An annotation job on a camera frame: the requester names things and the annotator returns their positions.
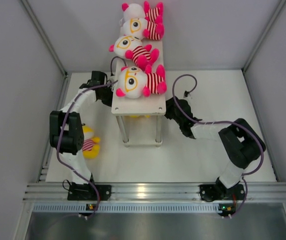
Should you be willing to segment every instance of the white floor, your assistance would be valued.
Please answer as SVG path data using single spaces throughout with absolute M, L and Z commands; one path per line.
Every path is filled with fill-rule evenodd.
M 192 93 L 193 114 L 205 121 L 234 121 L 246 119 L 260 135 L 259 124 L 252 102 L 240 70 L 195 70 L 167 71 L 168 91 L 166 99 L 171 98 L 171 86 L 176 77 L 189 73 L 198 79 L 198 87 Z M 72 74 L 66 103 L 76 94 L 78 87 L 90 79 L 91 73 Z M 183 97 L 194 82 L 185 77 L 177 84 L 176 95 Z M 111 108 L 96 102 L 81 116 L 82 121 L 101 137 L 101 152 L 87 165 L 96 182 L 213 182 L 228 163 L 227 154 L 220 142 L 184 137 L 173 120 L 163 117 L 163 145 L 161 147 L 125 147 Z M 248 171 L 253 170 L 254 161 Z M 52 153 L 46 177 L 48 182 L 62 182 L 71 179 L 67 168 L 60 165 Z M 247 176 L 250 182 L 274 182 L 274 171 L 268 153 L 262 168 Z

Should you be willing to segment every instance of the white wall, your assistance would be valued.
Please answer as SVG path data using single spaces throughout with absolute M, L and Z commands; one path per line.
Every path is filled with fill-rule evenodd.
M 124 1 L 29 0 L 70 71 L 109 68 Z M 163 0 L 166 69 L 240 69 L 278 1 Z
M 281 180 L 286 181 L 286 8 L 247 73 Z
M 38 172 L 62 76 L 16 0 L 0 0 L 0 240 Z

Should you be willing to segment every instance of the stuffed toy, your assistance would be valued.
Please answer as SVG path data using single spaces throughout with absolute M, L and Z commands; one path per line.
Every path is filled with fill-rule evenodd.
M 101 139 L 97 136 L 94 137 L 94 131 L 90 127 L 83 125 L 82 128 L 84 133 L 83 156 L 86 159 L 96 158 L 99 154 L 100 147 L 98 144 Z
M 144 18 L 132 18 L 123 25 L 125 35 L 135 36 L 139 39 L 148 38 L 151 40 L 162 39 L 165 28 L 162 23 L 154 23 Z
M 165 69 L 158 65 L 156 73 L 152 73 L 152 66 L 147 65 L 145 72 L 134 66 L 122 67 L 118 77 L 116 95 L 137 99 L 142 94 L 149 97 L 150 94 L 164 94 L 167 90 L 165 82 Z
M 159 50 L 155 48 L 151 51 L 151 49 L 151 44 L 143 46 L 142 41 L 134 36 L 122 36 L 109 47 L 110 52 L 115 52 L 120 58 L 132 60 L 143 70 L 158 59 Z
M 137 3 L 123 3 L 122 9 L 125 22 L 134 18 L 145 18 L 153 23 L 163 22 L 164 6 L 162 2 L 159 2 L 155 8 L 150 8 L 147 1 L 144 1 L 144 8 Z

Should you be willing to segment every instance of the striped body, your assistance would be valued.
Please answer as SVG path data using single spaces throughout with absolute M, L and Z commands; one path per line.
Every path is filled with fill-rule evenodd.
M 159 16 L 159 8 L 151 8 L 148 10 L 148 12 L 146 13 L 146 16 L 149 18 L 149 21 L 151 22 L 155 22 L 156 18 Z
M 157 73 L 147 74 L 147 88 L 151 91 L 151 94 L 159 94 L 157 91 L 157 86 L 159 83 L 164 81 L 164 78 Z
M 160 40 L 161 36 L 156 33 L 156 26 L 157 24 L 147 21 L 147 30 L 149 31 L 148 39 L 151 40 Z
M 148 61 L 150 61 L 151 59 L 151 54 L 149 53 L 149 51 L 144 49 L 142 46 L 138 46 L 137 48 L 133 50 L 133 57 L 132 57 L 132 60 L 136 65 L 137 65 L 138 57 L 141 55 L 144 55 Z
M 82 150 L 83 151 L 91 151 L 93 149 L 94 145 L 96 145 L 96 143 L 92 139 L 87 139 L 84 141 Z

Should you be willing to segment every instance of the table leg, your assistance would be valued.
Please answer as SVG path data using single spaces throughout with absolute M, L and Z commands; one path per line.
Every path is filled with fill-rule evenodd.
M 128 143 L 129 139 L 128 139 L 128 135 L 126 134 L 123 116 L 116 116 L 116 120 L 117 120 L 119 129 L 121 131 L 123 142 Z
M 156 120 L 156 142 L 160 143 L 162 141 L 162 116 L 157 116 Z

